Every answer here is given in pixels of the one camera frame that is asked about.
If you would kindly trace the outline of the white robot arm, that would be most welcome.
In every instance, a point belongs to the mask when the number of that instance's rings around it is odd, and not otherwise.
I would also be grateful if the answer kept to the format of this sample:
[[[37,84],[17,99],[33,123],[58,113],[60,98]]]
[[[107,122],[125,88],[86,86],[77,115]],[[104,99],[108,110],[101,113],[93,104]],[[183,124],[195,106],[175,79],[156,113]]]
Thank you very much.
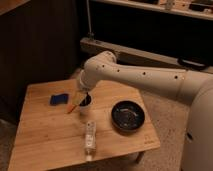
[[[213,74],[117,63],[111,51],[103,51],[85,64],[77,77],[80,92],[89,92],[101,80],[116,81],[150,91],[190,106],[181,171],[213,171]]]

